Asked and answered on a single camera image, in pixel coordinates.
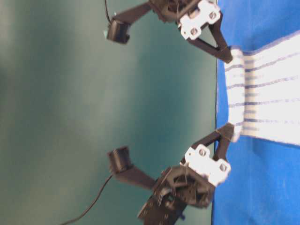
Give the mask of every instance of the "bolt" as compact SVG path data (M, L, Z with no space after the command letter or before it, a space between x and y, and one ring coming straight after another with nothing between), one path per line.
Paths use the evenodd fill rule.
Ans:
M200 154L200 156L205 156L206 155L206 151L204 149L200 149L199 150L199 154Z
M225 166L224 164L221 164L220 169L225 172L227 170L227 166Z
M216 13L214 13L214 12L210 13L210 19L213 20L214 18L216 18L216 16L217 16Z
M196 33L198 33L198 30L196 28L191 29L191 34L195 35Z

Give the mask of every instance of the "black cable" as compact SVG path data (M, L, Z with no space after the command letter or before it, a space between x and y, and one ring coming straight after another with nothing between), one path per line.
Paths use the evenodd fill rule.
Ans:
M111 19L109 18L109 15L108 15L108 10L107 10L107 2L106 0L104 0L104 6L105 6L105 15L106 15L106 18L108 20L108 23L109 25L112 23Z
M91 204L85 211L83 211L83 213L82 213L79 217L74 218L74 219L71 219L71 220L69 220L69 221L67 221L67 222L64 222L64 223L60 224L60 225L71 224L71 223L74 223L74 222L80 220L82 217L84 217L85 214L88 213L88 211L94 206L94 204L96 203L96 201L99 199L99 197L100 197L100 195L101 195L101 193L102 193L104 187L106 186L106 184L108 183L108 181L109 181L112 177L113 177L113 176L110 175L110 176L106 179L106 181L104 182L103 186L101 187L101 189L100 189L100 191L99 191L97 197L93 200L92 204Z

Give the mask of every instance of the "white mounting plate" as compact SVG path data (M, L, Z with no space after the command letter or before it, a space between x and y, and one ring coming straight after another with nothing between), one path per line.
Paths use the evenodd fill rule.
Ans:
M207 178L208 182L215 187L224 182L231 171L230 164L225 160L215 161L210 158L210 150L202 144L195 150L190 147L184 157L186 160L185 166Z
M208 0L202 0L198 3L198 9L192 14L181 17L181 35L185 39L195 40L201 35L201 27L205 23L214 24L220 17L219 6Z

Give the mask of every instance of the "white striped towel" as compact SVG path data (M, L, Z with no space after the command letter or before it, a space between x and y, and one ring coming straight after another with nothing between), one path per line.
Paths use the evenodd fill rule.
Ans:
M232 141L248 135L300 145L300 31L256 51L231 52L225 76Z

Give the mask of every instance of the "green wall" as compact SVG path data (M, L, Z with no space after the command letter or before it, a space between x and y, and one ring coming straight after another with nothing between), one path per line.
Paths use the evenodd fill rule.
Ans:
M108 0L110 14L142 0ZM102 0L0 1L0 219L58 225L78 216L129 145L157 178L214 129L216 61L153 13L127 45L106 41ZM205 32L202 36L211 40ZM141 225L150 193L109 182L78 225ZM210 224L188 207L178 225Z

